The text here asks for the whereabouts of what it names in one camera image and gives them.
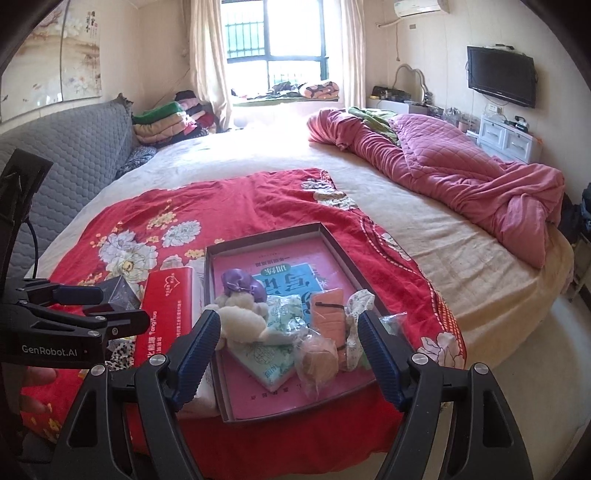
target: headboard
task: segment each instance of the headboard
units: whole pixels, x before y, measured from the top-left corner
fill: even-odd
[[[41,255],[82,207],[113,181],[132,150],[131,103],[111,102],[53,113],[0,135],[0,171],[16,148],[54,162],[33,198],[30,219]],[[23,277],[34,262],[26,226],[18,234],[9,277]]]

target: cabinet drawer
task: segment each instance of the cabinet drawer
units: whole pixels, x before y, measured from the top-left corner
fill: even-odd
[[[480,126],[480,139],[494,147],[503,148],[505,129],[483,120]]]
[[[505,151],[527,162],[531,153],[531,140],[511,131],[508,131],[506,136]]]

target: window frame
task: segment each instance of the window frame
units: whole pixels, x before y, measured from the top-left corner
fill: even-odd
[[[222,0],[222,4],[235,4],[240,2],[253,2],[260,0]],[[243,61],[255,61],[264,60],[267,62],[267,88],[271,88],[271,76],[269,75],[269,62],[270,61],[317,61],[320,63],[320,80],[327,80],[329,77],[329,58],[326,56],[326,30],[324,27],[324,0],[316,0],[318,2],[318,10],[320,13],[320,55],[309,56],[309,55],[271,55],[271,42],[269,35],[269,11],[268,11],[268,0],[262,0],[263,4],[263,29],[264,29],[264,40],[265,40],[265,54],[264,55],[252,55],[244,57],[233,57],[228,58],[228,46],[226,46],[226,61],[228,63],[240,63]]]

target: wall outlet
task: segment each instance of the wall outlet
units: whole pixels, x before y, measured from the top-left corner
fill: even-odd
[[[489,103],[486,109],[495,115],[500,115],[503,113],[503,107],[495,105],[494,103]]]

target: window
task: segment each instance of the window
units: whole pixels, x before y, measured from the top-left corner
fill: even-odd
[[[222,0],[222,21],[237,95],[328,78],[323,0]]]

